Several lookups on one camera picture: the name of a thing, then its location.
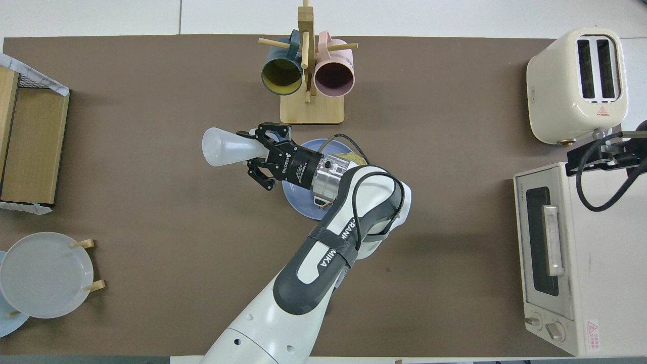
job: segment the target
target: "blue plate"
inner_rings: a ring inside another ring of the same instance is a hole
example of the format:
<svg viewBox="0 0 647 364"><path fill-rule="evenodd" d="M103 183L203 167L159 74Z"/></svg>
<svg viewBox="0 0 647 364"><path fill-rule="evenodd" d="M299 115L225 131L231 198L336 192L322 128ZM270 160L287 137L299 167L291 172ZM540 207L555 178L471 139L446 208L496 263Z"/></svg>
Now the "blue plate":
<svg viewBox="0 0 647 364"><path fill-rule="evenodd" d="M0 251L0 262L2 262L2 259L4 259L5 255L6 252ZM0 337L7 336L8 334L16 331L20 326L23 326L25 321L27 321L27 319L29 318L28 315L19 313L7 319L6 316L9 313L15 312L15 310L15 308L7 303L5 296L3 296L0 292Z"/></svg>
<svg viewBox="0 0 647 364"><path fill-rule="evenodd" d="M313 139L311 141L303 143L302 146L308 149L318 150L326 140L327 139L324 138ZM331 141L327 146L325 146L322 153L342 154L352 151L353 150L346 146L344 143ZM304 215L305 217L311 218L313 220L321 220L322 218L324 218L325 213L328 212L330 207L320 209L319 206L315 205L313 202L314 195L312 191L306 190L305 188L299 187L297 185L293 185L292 183L289 183L287 181L282 181L282 183L285 198L287 198L287 201L290 203L290 205L292 205L292 207L294 207L295 210L297 210L301 215Z"/></svg>

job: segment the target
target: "oven door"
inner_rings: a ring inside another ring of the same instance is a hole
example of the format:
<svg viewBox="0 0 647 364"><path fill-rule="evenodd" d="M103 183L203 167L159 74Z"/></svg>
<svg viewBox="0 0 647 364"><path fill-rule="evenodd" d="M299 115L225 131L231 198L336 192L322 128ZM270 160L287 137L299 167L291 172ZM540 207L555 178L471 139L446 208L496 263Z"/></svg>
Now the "oven door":
<svg viewBox="0 0 647 364"><path fill-rule="evenodd" d="M572 320L561 173L554 166L516 178L521 265L526 301Z"/></svg>

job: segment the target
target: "warning label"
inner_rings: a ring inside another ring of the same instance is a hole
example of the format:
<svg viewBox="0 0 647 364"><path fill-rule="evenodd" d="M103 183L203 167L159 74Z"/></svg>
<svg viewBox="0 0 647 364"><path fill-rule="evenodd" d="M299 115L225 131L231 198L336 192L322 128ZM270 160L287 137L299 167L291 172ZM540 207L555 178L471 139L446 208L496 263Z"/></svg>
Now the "warning label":
<svg viewBox="0 0 647 364"><path fill-rule="evenodd" d="M601 116L601 117L607 117L607 116L609 116L609 113L606 111L606 109L604 108L604 106L602 106L602 107L600 108L600 110L598 110L598 114L597 114L597 115L599 115L599 116Z"/></svg>
<svg viewBox="0 0 647 364"><path fill-rule="evenodd" d="M600 351L600 324L597 320L586 321L587 351Z"/></svg>

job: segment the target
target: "toaster slot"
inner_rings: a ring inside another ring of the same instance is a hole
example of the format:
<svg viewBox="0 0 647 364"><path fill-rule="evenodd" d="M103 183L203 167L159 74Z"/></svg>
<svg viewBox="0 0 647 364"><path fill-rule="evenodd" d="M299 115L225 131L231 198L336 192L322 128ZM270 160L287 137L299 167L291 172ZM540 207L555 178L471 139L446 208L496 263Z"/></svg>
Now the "toaster slot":
<svg viewBox="0 0 647 364"><path fill-rule="evenodd" d="M591 67L591 46L588 40L577 41L577 53L580 58L582 97L594 98L595 86L593 85L593 68Z"/></svg>
<svg viewBox="0 0 647 364"><path fill-rule="evenodd" d="M598 40L598 62L600 64L600 80L602 81L602 97L614 98L613 64L611 62L611 47L609 40Z"/></svg>
<svg viewBox="0 0 647 364"><path fill-rule="evenodd" d="M607 36L577 39L580 93L589 102L613 102L620 94L616 46Z"/></svg>

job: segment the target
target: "mug rack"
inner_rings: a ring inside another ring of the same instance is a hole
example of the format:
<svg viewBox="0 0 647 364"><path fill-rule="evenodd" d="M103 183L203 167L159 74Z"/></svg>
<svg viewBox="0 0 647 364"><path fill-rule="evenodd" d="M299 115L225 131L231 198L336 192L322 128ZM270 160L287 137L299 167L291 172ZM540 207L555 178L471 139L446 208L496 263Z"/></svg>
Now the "mug rack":
<svg viewBox="0 0 647 364"><path fill-rule="evenodd" d="M314 36L314 8L309 0L303 0L298 7L297 20L301 36L303 82L297 92L281 96L280 119L284 124L339 124L344 121L344 97L329 97L317 93L314 86L314 65L316 53ZM289 44L280 41L259 38L258 43L289 48ZM330 45L328 51L356 49L357 43Z"/></svg>

